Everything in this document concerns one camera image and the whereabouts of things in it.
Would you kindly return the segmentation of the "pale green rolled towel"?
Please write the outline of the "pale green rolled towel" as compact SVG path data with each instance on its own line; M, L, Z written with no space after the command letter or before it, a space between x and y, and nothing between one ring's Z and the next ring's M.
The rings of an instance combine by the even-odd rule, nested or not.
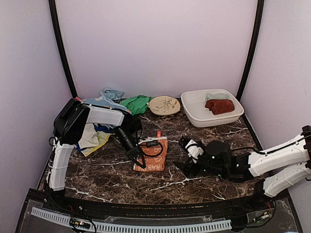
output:
M226 93L216 93L216 94L212 94L212 93L206 93L206 97L205 97L205 101L209 101L209 100L228 100L229 99L229 95Z

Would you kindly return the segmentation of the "orange bunny pattern towel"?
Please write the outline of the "orange bunny pattern towel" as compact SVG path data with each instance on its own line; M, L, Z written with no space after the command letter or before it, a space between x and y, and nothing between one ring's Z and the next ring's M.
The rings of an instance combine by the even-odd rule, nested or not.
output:
M146 142L157 140L159 145L156 147L147 148ZM165 162L168 152L168 139L163 136L161 131L157 131L157 137L147 137L140 139L138 144L144 152L146 168L142 169L139 166L133 166L134 171L139 172L163 172L165 169Z

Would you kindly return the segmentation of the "light blue crumpled cloth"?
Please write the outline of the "light blue crumpled cloth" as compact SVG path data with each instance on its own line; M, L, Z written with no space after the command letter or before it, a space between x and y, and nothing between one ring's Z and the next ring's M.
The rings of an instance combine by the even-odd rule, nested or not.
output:
M115 100L120 100L123 97L124 91L107 88L107 89L102 89L100 91L100 95L104 96L107 99L115 101Z

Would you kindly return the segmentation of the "rust brown rolled towel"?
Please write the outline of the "rust brown rolled towel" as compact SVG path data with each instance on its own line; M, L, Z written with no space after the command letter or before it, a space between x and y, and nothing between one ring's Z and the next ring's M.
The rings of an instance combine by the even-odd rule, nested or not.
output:
M231 100L209 100L205 103L205 108L211 111L214 115L225 114L235 110Z

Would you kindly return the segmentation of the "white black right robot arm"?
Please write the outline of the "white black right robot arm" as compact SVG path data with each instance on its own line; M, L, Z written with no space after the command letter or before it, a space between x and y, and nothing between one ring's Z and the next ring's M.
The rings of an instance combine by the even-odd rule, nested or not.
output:
M280 192L311 175L311 127L302 128L302 133L292 140L270 148L235 156L228 143L213 140L206 146L200 141L182 137L179 145L188 154L186 162L174 165L189 179L200 172L217 175L220 179L242 183L280 168L281 171L255 184L254 195L248 199L248 207L259 210Z

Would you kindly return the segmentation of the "small green circuit board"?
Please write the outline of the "small green circuit board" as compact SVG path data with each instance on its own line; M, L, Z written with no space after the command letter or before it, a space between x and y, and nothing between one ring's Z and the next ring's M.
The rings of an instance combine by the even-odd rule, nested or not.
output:
M69 220L69 225L74 230L89 230L91 227L91 224L88 222L85 222L84 220L77 219L77 218L71 218Z

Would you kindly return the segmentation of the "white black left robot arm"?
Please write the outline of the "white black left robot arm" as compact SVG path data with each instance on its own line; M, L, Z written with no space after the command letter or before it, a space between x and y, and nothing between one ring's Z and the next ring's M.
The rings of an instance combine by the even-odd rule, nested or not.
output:
M129 112L111 107L101 107L70 99L54 120L54 149L51 153L47 185L52 191L65 189L65 176L74 145L82 138L86 124L101 124L113 127L130 161L146 168L144 153L133 134L141 129L141 121Z

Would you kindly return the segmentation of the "yellow white cloth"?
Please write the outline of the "yellow white cloth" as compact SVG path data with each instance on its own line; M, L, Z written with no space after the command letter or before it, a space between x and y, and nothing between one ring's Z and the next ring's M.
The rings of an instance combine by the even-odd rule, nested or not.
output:
M86 124L82 137L75 148L81 152L84 157L88 157L96 150L104 146L112 133L106 133L104 131L96 131L93 124Z

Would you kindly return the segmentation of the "dark blue towel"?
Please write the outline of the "dark blue towel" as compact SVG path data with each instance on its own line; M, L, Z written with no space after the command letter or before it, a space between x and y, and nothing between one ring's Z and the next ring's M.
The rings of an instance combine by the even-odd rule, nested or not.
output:
M109 125L94 124L94 129L97 132L113 133L114 127Z

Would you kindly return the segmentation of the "light blue dotted towel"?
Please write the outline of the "light blue dotted towel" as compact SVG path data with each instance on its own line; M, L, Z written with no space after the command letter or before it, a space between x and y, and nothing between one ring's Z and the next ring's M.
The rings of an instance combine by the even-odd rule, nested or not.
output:
M90 104L93 106L100 106L100 107L109 107L113 109L120 109L123 111L126 111L128 113L132 113L129 109L127 109L125 106L118 104L114 102L111 99L106 98L105 96L100 96L98 98L92 98L92 99L80 99L76 97L77 100L79 100L81 103Z

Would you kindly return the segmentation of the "black right corner post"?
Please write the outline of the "black right corner post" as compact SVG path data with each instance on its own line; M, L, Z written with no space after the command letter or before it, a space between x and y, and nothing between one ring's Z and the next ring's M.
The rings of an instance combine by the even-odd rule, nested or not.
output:
M260 32L261 20L262 20L262 15L263 15L263 10L264 10L264 2L265 2L265 0L258 0L257 1L256 14L255 14L255 19L254 19L254 26L253 26L253 30L252 30L252 36L251 36L251 40L250 40L249 50L248 50L247 58L245 61L245 66L243 69L239 88L238 88L238 91L236 94L236 99L238 101L242 100L242 96L243 96L245 88L246 88L247 80L249 77L253 58L255 55L255 51L256 51L256 47L257 47L257 41L258 41L259 32Z

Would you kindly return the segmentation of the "green cloth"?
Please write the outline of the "green cloth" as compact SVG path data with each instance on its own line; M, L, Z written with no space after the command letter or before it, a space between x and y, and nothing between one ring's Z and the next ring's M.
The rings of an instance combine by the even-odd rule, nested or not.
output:
M144 114L147 111L149 108L149 102L152 99L152 97L138 95L121 101L120 105L126 107L132 115L139 115Z

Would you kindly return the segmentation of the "white plastic tub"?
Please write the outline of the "white plastic tub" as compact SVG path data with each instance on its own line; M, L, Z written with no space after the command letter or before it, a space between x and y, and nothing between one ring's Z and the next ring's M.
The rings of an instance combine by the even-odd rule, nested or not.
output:
M198 128L232 123L244 113L239 101L223 89L184 92L181 101L188 120Z

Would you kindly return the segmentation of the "black corner post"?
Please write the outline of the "black corner post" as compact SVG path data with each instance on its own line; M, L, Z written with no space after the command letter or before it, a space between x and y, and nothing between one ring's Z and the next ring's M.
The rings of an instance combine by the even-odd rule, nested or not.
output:
M66 81L71 93L71 96L73 98L78 97L78 93L74 84L74 80L70 71L69 67L69 62L67 59L66 51L65 51L65 46L62 38L62 33L61 33L61 28L60 28L60 23L59 23L59 18L58 18L58 13L56 9L56 1L55 0L48 0L49 2L49 9L50 9L50 15L51 15L51 20L52 20L52 26L53 26L53 31L54 31L54 36L58 48L58 53L61 59L62 67L64 70L64 74L66 77Z
M245 66L243 69L239 88L238 88L238 91L236 94L236 99L238 101L242 100L242 96L243 96L245 88L246 88L247 80L249 77L253 58L255 55L255 51L256 51L256 47L257 47L257 41L258 41L259 32L260 32L261 20L262 20L262 15L263 15L263 10L264 10L264 2L265 2L265 0L258 0L257 1L256 14L255 14L255 19L254 19L254 26L253 26L253 30L252 30L252 36L251 36L251 40L250 40L249 50L248 50L247 58L245 61Z

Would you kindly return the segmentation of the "black left corner post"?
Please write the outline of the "black left corner post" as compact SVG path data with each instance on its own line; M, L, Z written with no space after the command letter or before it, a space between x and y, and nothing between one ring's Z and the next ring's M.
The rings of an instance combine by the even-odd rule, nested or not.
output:
M73 98L78 97L78 93L74 84L74 80L70 71L69 67L69 62L67 59L66 51L65 51L65 46L62 38L62 33L61 33L61 28L60 28L60 23L59 23L59 18L58 18L58 13L56 9L56 1L55 0L48 0L49 2L49 9L50 9L50 15L51 15L51 20L52 20L52 26L53 26L53 31L54 31L54 36L58 48L58 53L61 59L62 67L64 70L64 74L66 77L66 81L71 93L71 96Z

